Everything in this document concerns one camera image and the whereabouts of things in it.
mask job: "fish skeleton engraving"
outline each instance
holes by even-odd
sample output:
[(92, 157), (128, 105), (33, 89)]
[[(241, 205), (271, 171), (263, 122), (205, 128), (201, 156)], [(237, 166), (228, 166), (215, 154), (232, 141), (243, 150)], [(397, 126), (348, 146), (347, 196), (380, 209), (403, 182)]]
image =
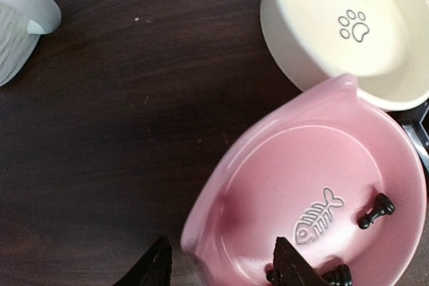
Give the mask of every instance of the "fish skeleton engraving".
[(329, 188), (323, 189), (324, 204), (315, 202), (295, 225), (296, 244), (308, 244), (318, 239), (332, 222), (333, 208), (342, 208), (345, 203), (340, 197), (335, 197)]

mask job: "paw print design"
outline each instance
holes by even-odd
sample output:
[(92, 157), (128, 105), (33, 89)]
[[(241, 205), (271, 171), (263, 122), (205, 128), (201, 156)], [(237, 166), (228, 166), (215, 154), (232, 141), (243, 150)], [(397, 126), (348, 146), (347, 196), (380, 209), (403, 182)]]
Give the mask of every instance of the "paw print design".
[(338, 22), (343, 26), (340, 29), (341, 37), (347, 40), (352, 36), (356, 42), (363, 42), (363, 38), (369, 33), (369, 27), (364, 23), (366, 19), (362, 11), (356, 14), (353, 10), (348, 10), (346, 15), (338, 18)]

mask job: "pet bowl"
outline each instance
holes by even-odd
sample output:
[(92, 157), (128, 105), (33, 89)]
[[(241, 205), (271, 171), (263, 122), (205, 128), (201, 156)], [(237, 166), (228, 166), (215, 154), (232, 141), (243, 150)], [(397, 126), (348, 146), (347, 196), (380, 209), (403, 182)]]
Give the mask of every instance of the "pet bowl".
[(344, 73), (385, 111), (429, 98), (429, 0), (262, 0), (261, 26), (301, 90)]
[[(358, 220), (379, 193), (396, 211), (361, 230)], [(320, 274), (344, 263), (356, 286), (393, 285), (416, 250), (425, 212), (424, 173), (410, 140), (344, 75), (242, 135), (198, 197), (181, 243), (207, 285), (269, 285), (278, 236)], [(308, 222), (314, 214), (317, 222)]]

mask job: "wooden table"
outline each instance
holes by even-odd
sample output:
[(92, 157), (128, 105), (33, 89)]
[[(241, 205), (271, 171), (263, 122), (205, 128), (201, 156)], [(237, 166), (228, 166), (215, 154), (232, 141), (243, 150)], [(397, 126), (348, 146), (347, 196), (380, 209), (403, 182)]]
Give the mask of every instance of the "wooden table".
[[(231, 143), (299, 91), (260, 0), (57, 0), (62, 27), (1, 89), (0, 284), (111, 285), (184, 221)], [(428, 285), (429, 224), (398, 285)]]

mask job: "white mug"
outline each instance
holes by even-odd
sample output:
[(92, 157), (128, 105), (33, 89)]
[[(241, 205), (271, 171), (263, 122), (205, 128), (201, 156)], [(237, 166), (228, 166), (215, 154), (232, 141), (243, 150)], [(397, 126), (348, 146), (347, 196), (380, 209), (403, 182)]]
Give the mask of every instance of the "white mug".
[(54, 0), (0, 0), (0, 86), (21, 70), (40, 35), (52, 33), (60, 22)]
[(354, 74), (359, 96), (385, 111), (429, 98), (429, 0), (262, 0), (261, 26), (301, 90)]

